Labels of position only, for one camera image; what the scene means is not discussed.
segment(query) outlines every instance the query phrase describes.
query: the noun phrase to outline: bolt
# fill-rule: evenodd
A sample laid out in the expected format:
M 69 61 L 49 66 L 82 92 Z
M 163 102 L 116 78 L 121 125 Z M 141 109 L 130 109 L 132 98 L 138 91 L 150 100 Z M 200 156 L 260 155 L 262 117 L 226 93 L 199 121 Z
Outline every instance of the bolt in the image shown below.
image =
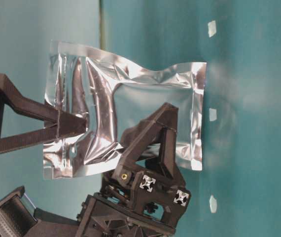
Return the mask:
M 82 206 L 83 209 L 86 209 L 86 208 L 87 208 L 87 205 L 86 205 L 85 202 L 83 202 L 83 203 L 81 204 L 81 206 Z
M 79 222 L 81 221 L 81 216 L 80 216 L 80 214 L 77 215 L 77 221 L 79 221 Z
M 123 179 L 123 180 L 126 180 L 127 179 L 127 174 L 122 174 L 122 176 L 121 176 L 121 178 Z

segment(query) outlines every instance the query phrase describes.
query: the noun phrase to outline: black 3d-printed part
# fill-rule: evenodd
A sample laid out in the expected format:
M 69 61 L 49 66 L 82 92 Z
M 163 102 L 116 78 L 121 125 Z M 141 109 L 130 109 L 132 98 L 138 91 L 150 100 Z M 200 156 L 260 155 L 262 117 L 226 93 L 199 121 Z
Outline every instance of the black 3d-printed part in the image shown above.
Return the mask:
M 5 74 L 0 74 L 0 135 L 4 105 L 9 105 L 16 113 L 34 119 L 48 121 L 50 126 L 37 131 L 10 137 L 0 137 L 0 153 L 28 146 L 82 134 L 86 131 L 86 120 L 41 104 L 21 95 Z
M 173 235 L 191 194 L 175 163 L 177 108 L 164 104 L 122 136 L 126 148 L 117 168 L 104 173 L 102 188 L 82 203 L 77 221 L 40 209 L 34 217 L 21 206 L 21 187 L 0 201 L 1 237 L 166 237 Z M 136 164 L 151 143 L 158 157 Z M 163 207 L 161 219 L 150 215 Z

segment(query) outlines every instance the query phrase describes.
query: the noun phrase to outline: teal wall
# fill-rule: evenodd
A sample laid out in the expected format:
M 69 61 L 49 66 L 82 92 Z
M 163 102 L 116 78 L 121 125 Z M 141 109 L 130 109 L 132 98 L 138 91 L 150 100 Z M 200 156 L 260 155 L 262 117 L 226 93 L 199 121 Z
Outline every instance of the teal wall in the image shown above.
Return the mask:
M 104 0 L 102 14 L 106 50 L 154 70 L 208 62 L 204 170 L 182 170 L 193 199 L 176 237 L 280 237 L 281 1 Z
M 43 101 L 49 41 L 99 46 L 97 0 L 0 0 L 0 72 Z M 102 2 L 103 46 L 150 69 L 208 62 L 204 170 L 176 237 L 281 236 L 281 1 Z M 216 20 L 217 34 L 208 36 Z M 217 109 L 210 122 L 209 108 Z M 6 111 L 5 134 L 41 127 Z M 100 177 L 43 181 L 42 146 L 0 156 L 0 198 L 25 185 L 34 203 L 74 218 Z M 210 196 L 218 209 L 211 214 Z
M 0 72 L 31 99 L 44 102 L 50 40 L 99 47 L 97 0 L 0 0 Z M 4 135 L 34 130 L 42 122 L 5 111 Z M 0 155 L 0 198 L 25 185 L 36 206 L 75 218 L 100 176 L 44 181 L 42 145 Z

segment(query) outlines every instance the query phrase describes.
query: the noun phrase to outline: crinkled foil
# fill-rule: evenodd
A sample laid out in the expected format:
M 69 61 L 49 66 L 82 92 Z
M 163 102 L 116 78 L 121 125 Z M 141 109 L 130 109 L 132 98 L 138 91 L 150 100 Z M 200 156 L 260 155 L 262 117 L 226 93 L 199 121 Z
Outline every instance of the crinkled foil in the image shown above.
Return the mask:
M 162 104 L 179 108 L 176 161 L 202 169 L 201 124 L 206 63 L 150 71 L 100 49 L 53 41 L 45 102 L 86 118 L 85 134 L 44 144 L 44 177 L 87 176 L 115 169 L 123 131 Z M 159 153 L 159 144 L 146 151 Z

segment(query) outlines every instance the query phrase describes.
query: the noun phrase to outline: foil pouch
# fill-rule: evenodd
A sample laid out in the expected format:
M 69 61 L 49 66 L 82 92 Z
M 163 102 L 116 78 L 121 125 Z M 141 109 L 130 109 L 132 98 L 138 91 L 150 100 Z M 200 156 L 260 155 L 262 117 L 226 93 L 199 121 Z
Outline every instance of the foil pouch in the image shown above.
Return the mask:
M 44 178 L 87 176 L 115 169 L 125 129 L 165 102 L 179 108 L 176 162 L 202 170 L 202 107 L 206 63 L 151 71 L 89 46 L 53 41 L 45 102 L 87 119 L 86 133 L 44 144 Z M 152 144 L 143 156 L 156 156 Z

